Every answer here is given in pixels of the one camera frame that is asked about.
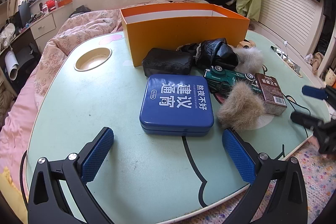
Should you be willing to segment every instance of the green toy car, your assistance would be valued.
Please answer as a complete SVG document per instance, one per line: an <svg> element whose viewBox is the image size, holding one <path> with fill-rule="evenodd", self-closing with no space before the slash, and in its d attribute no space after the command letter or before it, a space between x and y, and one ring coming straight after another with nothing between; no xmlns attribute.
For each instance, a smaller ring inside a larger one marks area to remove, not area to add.
<svg viewBox="0 0 336 224"><path fill-rule="evenodd" d="M227 94L237 81L245 81L251 85L256 93L262 93L256 83L255 77L250 73L239 73L232 70L223 69L221 66L211 66L204 72L204 78L208 82L208 86L212 93Z"/></svg>

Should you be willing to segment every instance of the small orange box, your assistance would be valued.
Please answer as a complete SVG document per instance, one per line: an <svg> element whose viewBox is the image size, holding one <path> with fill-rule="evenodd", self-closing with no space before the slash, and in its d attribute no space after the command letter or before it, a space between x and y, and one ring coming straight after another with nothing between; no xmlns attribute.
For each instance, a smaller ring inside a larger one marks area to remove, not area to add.
<svg viewBox="0 0 336 224"><path fill-rule="evenodd" d="M121 20L134 67L150 49L179 46L225 37L237 46L250 20L225 8L205 3L163 3L121 9Z"/></svg>
<svg viewBox="0 0 336 224"><path fill-rule="evenodd" d="M67 5L69 3L71 3L72 0L62 0L58 3L58 7L61 7L61 6L64 6L64 5Z"/></svg>

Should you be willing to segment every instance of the cardboard package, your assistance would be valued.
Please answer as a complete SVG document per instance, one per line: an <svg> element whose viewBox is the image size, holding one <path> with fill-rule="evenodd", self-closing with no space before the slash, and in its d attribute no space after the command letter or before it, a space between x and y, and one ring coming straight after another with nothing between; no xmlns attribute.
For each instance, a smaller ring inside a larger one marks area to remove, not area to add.
<svg viewBox="0 0 336 224"><path fill-rule="evenodd" d="M237 46L250 20L217 5L163 3L121 9L125 39L134 67L152 48L176 50L190 43L225 37Z"/></svg>
<svg viewBox="0 0 336 224"><path fill-rule="evenodd" d="M262 90L262 98L265 101L265 112L280 116L287 108L285 98L277 80L274 77L256 73L256 84Z"/></svg>

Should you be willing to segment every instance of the light green table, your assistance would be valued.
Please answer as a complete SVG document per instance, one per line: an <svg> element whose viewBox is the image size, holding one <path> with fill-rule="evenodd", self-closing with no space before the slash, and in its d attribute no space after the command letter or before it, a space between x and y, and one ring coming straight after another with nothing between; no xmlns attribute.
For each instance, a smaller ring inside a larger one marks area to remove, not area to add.
<svg viewBox="0 0 336 224"><path fill-rule="evenodd" d="M203 176L203 184L189 162L181 137L143 132L139 112L147 79L142 67L133 67L123 36L119 32L84 42L59 70L33 129L26 168L28 185L40 157L65 159L92 141L102 127L110 127L115 142L95 180L87 185L115 224L172 223L242 191L246 183L223 148L217 121L205 137L186 138L185 145ZM296 76L263 36L248 32L246 38L263 51L267 75L278 80L283 93L308 107L312 115L328 121L326 104L301 94L303 85L312 85L310 80L305 75ZM93 70L76 71L77 59L96 47L111 48L110 59ZM192 73L201 75L197 70ZM216 113L219 103L212 95L211 103ZM264 116L260 128L240 132L241 137L271 158L282 153L283 145L285 155L291 153L306 140L306 134L290 121L293 109L287 105L281 117ZM83 220L66 183L62 187L74 215Z"/></svg>

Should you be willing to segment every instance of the blue tin box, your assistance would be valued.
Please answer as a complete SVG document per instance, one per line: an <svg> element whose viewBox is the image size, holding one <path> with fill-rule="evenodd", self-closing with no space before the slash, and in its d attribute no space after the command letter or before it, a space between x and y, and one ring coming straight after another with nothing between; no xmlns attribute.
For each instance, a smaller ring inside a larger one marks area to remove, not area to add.
<svg viewBox="0 0 336 224"><path fill-rule="evenodd" d="M206 135L214 123L207 81L192 75L151 75L140 123L148 134Z"/></svg>

